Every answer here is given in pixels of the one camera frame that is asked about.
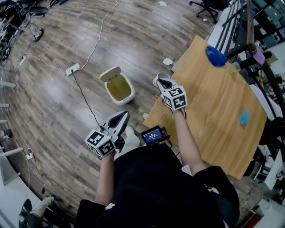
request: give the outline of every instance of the paper scrap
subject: paper scrap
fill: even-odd
[[[165,65],[171,65],[173,63],[173,61],[170,58],[166,58],[165,60],[163,60],[163,63]]]
[[[161,6],[167,6],[167,4],[166,4],[165,2],[163,2],[163,1],[160,1],[159,4],[160,4]]]

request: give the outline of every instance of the sneaker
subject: sneaker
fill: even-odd
[[[128,137],[130,134],[134,134],[134,129],[131,126],[126,126],[125,133]]]
[[[32,203],[29,199],[24,202],[21,213],[19,214],[19,228],[26,228],[27,216],[32,210]]]
[[[40,35],[38,35],[37,37],[34,36],[35,37],[35,42],[38,42],[40,40],[40,38],[43,36],[44,30],[42,28],[40,29],[40,32],[41,32]]]

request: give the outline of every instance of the open lid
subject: open lid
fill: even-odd
[[[104,73],[102,73],[99,78],[103,82],[107,82],[110,81],[112,78],[114,78],[116,75],[119,75],[120,73],[121,73],[121,68],[118,66],[114,66],[105,71]]]

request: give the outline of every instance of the shoe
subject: shoe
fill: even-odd
[[[26,228],[27,226],[27,216],[32,210],[32,203],[29,199],[24,202],[22,210],[19,214],[19,228]]]
[[[134,129],[131,126],[126,126],[125,133],[128,137],[130,134],[134,134]]]
[[[54,198],[54,201],[63,202],[63,199],[58,197],[57,195],[52,194],[52,197]]]
[[[40,31],[41,31],[41,34],[37,38],[35,36],[35,42],[38,42],[40,40],[40,38],[43,36],[43,34],[44,34],[44,30],[42,28],[40,29]]]

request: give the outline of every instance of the black device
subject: black device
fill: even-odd
[[[167,140],[172,147],[172,143],[169,139],[170,136],[167,134],[165,127],[160,127],[159,125],[155,126],[151,129],[142,132],[141,136],[147,145],[160,143]]]

